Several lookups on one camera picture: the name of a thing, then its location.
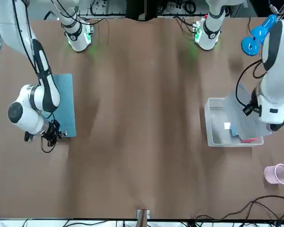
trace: blue object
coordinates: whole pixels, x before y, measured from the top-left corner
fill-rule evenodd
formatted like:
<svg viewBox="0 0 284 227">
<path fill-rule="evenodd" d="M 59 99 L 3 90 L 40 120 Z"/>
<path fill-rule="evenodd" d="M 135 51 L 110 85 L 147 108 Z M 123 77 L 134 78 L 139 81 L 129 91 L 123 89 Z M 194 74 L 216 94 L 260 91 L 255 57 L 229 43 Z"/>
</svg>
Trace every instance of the blue object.
<svg viewBox="0 0 284 227">
<path fill-rule="evenodd" d="M 276 21 L 276 15 L 272 14 L 269 15 L 261 25 L 253 28 L 250 31 L 253 37 L 245 37 L 241 42 L 243 52 L 249 56 L 255 56 L 259 52 L 260 44 L 263 45 L 270 28 Z"/>
<path fill-rule="evenodd" d="M 232 124 L 231 124 L 231 135 L 232 136 L 239 136 L 236 127 L 233 126 Z"/>
<path fill-rule="evenodd" d="M 259 53 L 259 42 L 250 36 L 245 37 L 241 42 L 241 48 L 248 56 L 255 56 Z"/>
<path fill-rule="evenodd" d="M 71 74 L 53 75 L 53 80 L 60 92 L 60 105 L 54 112 L 55 119 L 60 124 L 59 131 L 66 131 L 66 137 L 74 137 L 76 132 L 75 109 L 74 109 L 74 95 L 72 87 Z M 49 113 L 43 112 L 44 116 L 49 116 Z"/>
</svg>

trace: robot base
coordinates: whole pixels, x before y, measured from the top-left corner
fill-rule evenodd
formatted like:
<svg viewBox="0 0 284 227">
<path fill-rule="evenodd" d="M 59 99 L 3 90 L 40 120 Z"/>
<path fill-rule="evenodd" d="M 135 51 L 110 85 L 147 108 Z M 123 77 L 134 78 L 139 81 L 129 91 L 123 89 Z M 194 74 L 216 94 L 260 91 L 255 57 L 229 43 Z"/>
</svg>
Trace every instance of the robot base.
<svg viewBox="0 0 284 227">
<path fill-rule="evenodd" d="M 88 45 L 91 44 L 93 34 L 94 34 L 93 25 L 89 26 L 89 25 L 82 24 L 82 32 L 78 36 L 78 39 L 76 41 L 72 40 L 71 36 L 69 37 L 67 35 L 66 37 L 68 39 L 68 43 L 71 45 L 73 50 L 76 52 L 81 52 L 85 50 L 88 47 Z"/>
<path fill-rule="evenodd" d="M 202 18 L 201 21 L 196 22 L 195 33 L 194 33 L 194 41 L 203 50 L 209 51 L 209 50 L 213 49 L 215 44 L 218 42 L 221 32 L 219 32 L 218 35 L 214 39 L 210 39 L 203 29 L 204 21 L 205 21 L 205 18 Z"/>
</svg>

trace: green light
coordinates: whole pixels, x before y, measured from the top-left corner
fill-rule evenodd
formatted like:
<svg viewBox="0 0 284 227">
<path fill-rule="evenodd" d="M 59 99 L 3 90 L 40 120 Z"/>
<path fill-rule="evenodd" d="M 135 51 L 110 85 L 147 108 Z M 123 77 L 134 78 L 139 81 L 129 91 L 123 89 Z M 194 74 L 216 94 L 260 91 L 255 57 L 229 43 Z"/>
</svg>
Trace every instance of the green light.
<svg viewBox="0 0 284 227">
<path fill-rule="evenodd" d="M 196 35 L 195 35 L 195 42 L 196 43 L 199 43 L 201 35 L 202 35 L 202 30 L 199 28 Z"/>
</svg>

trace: red object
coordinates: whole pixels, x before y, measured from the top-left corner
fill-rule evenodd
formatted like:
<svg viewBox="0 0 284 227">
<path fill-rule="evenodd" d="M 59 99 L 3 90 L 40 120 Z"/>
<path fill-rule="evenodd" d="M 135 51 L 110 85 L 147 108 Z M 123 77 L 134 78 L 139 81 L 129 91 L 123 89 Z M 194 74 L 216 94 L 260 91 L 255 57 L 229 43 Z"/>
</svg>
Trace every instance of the red object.
<svg viewBox="0 0 284 227">
<path fill-rule="evenodd" d="M 257 140 L 257 138 L 249 138 L 248 140 L 242 140 L 243 143 L 251 143 L 252 141 Z"/>
</svg>

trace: blue robot part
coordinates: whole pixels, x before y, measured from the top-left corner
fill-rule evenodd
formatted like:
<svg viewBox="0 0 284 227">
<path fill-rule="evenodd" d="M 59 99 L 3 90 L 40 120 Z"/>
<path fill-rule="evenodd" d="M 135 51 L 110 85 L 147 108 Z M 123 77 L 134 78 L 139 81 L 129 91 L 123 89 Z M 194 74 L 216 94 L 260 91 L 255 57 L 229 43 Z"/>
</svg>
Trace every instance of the blue robot part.
<svg viewBox="0 0 284 227">
<path fill-rule="evenodd" d="M 263 45 L 265 37 L 276 21 L 276 15 L 272 14 L 269 15 L 261 25 L 253 28 L 250 31 L 253 37 L 247 36 L 241 42 L 243 52 L 249 56 L 255 56 L 258 54 L 260 45 Z"/>
</svg>

